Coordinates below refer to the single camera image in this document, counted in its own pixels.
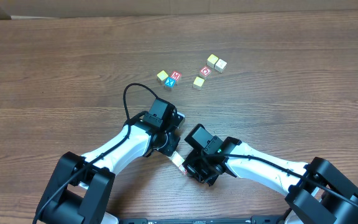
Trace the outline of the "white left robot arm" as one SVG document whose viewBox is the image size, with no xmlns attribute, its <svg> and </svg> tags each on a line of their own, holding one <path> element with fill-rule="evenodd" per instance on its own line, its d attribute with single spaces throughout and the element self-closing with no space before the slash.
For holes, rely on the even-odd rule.
<svg viewBox="0 0 358 224">
<path fill-rule="evenodd" d="M 149 111 L 124 123 L 122 131 L 101 147 L 81 156 L 67 152 L 59 159 L 35 212 L 33 222 L 118 223 L 106 207 L 114 179 L 138 157 L 157 151 L 184 174 L 175 133 L 185 122 L 176 107 L 156 98 Z"/>
</svg>

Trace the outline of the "blue X wooden block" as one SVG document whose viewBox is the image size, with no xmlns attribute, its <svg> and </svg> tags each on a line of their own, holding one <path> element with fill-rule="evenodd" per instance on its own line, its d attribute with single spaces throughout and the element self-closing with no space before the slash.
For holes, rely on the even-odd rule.
<svg viewBox="0 0 358 224">
<path fill-rule="evenodd" d="M 165 82 L 164 82 L 164 88 L 169 90 L 169 91 L 172 91 L 173 88 L 175 87 L 175 84 L 176 84 L 176 80 L 172 77 L 168 77 Z"/>
</svg>

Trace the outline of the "red M wooden block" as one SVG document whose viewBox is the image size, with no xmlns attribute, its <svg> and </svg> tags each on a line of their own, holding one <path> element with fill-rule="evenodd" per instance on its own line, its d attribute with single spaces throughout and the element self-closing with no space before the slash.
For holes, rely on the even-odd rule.
<svg viewBox="0 0 358 224">
<path fill-rule="evenodd" d="M 173 71 L 170 77 L 175 80 L 175 84 L 177 85 L 182 78 L 182 74 L 178 71 Z"/>
</svg>

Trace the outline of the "white number six block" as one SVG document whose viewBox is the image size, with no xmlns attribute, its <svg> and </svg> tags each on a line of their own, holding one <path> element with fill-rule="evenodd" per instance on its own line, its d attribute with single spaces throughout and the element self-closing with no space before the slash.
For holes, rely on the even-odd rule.
<svg viewBox="0 0 358 224">
<path fill-rule="evenodd" d="M 173 152 L 173 154 L 171 156 L 169 156 L 168 158 L 171 161 L 174 161 L 175 159 L 178 159 L 180 157 L 179 153 L 177 153 L 176 151 Z"/>
</svg>

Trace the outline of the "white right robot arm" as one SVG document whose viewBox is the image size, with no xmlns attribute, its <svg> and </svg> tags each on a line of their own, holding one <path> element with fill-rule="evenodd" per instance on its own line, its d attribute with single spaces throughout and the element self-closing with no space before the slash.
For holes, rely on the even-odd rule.
<svg viewBox="0 0 358 224">
<path fill-rule="evenodd" d="M 358 223 L 358 187 L 326 159 L 283 160 L 236 138 L 221 140 L 202 124 L 185 141 L 193 150 L 183 165 L 194 179 L 213 185 L 227 173 L 282 194 L 290 208 L 281 223 Z"/>
</svg>

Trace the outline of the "plain white far block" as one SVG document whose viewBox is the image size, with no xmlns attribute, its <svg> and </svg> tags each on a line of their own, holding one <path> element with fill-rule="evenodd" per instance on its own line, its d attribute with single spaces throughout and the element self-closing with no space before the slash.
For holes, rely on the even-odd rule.
<svg viewBox="0 0 358 224">
<path fill-rule="evenodd" d="M 227 66 L 227 62 L 222 60 L 221 58 L 215 63 L 214 69 L 217 70 L 219 73 L 222 73 Z"/>
</svg>

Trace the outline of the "yellow top turtle block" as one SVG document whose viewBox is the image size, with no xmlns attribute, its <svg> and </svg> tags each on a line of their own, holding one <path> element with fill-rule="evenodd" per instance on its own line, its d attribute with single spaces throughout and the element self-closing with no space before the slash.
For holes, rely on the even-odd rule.
<svg viewBox="0 0 358 224">
<path fill-rule="evenodd" d="M 204 84 L 204 79 L 201 77 L 196 77 L 193 82 L 193 88 L 197 90 L 202 90 L 203 84 Z"/>
</svg>

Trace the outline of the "yellow top wooden block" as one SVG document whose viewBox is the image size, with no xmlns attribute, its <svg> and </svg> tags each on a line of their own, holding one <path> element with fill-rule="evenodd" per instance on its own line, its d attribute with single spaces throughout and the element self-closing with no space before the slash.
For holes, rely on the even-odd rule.
<svg viewBox="0 0 358 224">
<path fill-rule="evenodd" d="M 168 78 L 168 74 L 166 73 L 165 70 L 162 70 L 160 72 L 158 72 L 157 74 L 157 81 L 160 82 L 160 83 L 164 83 L 165 80 Z"/>
</svg>

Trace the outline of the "cardboard back wall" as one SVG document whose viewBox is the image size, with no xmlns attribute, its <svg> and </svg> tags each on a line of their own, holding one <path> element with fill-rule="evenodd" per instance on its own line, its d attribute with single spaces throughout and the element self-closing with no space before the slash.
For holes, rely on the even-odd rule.
<svg viewBox="0 0 358 224">
<path fill-rule="evenodd" d="M 358 0 L 0 0 L 0 19 L 358 10 Z"/>
</svg>

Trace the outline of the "yellow wooden block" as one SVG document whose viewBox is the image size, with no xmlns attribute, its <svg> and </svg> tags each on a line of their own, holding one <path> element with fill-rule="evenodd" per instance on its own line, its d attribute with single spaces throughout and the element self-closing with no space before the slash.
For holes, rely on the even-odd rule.
<svg viewBox="0 0 358 224">
<path fill-rule="evenodd" d="M 168 78 L 168 74 L 166 73 L 165 70 L 162 70 L 160 72 L 158 72 L 157 74 L 157 81 L 160 82 L 160 83 L 164 83 L 165 80 Z"/>
<path fill-rule="evenodd" d="M 184 159 L 182 158 L 181 155 L 179 154 L 175 154 L 172 156 L 172 162 L 177 166 L 177 167 L 180 167 L 183 162 L 184 162 Z"/>
</svg>

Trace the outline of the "red C wooden block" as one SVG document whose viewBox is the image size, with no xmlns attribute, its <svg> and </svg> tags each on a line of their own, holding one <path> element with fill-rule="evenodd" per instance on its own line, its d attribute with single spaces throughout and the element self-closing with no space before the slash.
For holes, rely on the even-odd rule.
<svg viewBox="0 0 358 224">
<path fill-rule="evenodd" d="M 211 75 L 211 69 L 208 67 L 208 66 L 203 66 L 201 69 L 200 69 L 200 73 L 199 73 L 199 76 L 206 80 L 210 75 Z"/>
</svg>

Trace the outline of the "red Y wooden block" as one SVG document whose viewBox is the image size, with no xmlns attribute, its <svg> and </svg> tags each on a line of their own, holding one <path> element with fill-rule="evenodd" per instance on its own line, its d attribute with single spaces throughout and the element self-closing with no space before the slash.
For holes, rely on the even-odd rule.
<svg viewBox="0 0 358 224">
<path fill-rule="evenodd" d="M 187 174 L 188 174 L 187 170 L 184 168 L 183 165 L 180 165 L 180 166 L 178 167 L 178 169 L 179 169 L 184 175 L 187 175 Z"/>
</svg>

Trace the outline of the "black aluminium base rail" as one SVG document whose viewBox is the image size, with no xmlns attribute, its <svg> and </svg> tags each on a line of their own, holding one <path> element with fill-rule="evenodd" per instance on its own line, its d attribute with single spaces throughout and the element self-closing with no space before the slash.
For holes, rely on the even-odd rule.
<svg viewBox="0 0 358 224">
<path fill-rule="evenodd" d="M 125 218 L 119 224 L 282 224 L 281 215 L 254 215 L 248 218 L 159 219 Z"/>
</svg>

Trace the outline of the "yellow top far block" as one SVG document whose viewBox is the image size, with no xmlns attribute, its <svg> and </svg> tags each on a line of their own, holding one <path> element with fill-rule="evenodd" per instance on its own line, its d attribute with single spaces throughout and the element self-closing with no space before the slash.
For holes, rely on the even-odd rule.
<svg viewBox="0 0 358 224">
<path fill-rule="evenodd" d="M 207 66 L 214 68 L 215 64 L 217 63 L 217 61 L 219 60 L 219 58 L 217 56 L 215 56 L 214 54 L 211 54 L 208 58 L 207 58 Z"/>
</svg>

